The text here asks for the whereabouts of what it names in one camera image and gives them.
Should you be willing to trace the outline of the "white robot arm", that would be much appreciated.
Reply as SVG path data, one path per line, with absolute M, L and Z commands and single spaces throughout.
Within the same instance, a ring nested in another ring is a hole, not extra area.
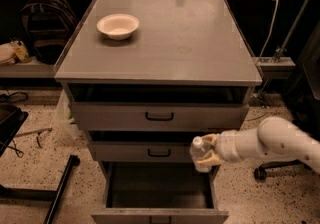
M 320 173 L 320 142 L 281 117 L 268 117 L 257 128 L 227 130 L 197 136 L 190 146 L 192 161 L 199 172 L 212 166 L 245 159 L 299 160 Z

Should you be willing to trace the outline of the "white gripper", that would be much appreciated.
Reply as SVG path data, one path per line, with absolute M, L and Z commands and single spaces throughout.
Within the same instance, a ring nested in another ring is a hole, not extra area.
M 218 155 L 227 162 L 239 162 L 244 159 L 259 159 L 262 156 L 262 145 L 258 140 L 257 130 L 229 130 L 221 134 L 207 134 L 202 137 Z M 212 167 L 222 164 L 222 159 L 214 151 L 195 161 L 200 167 Z

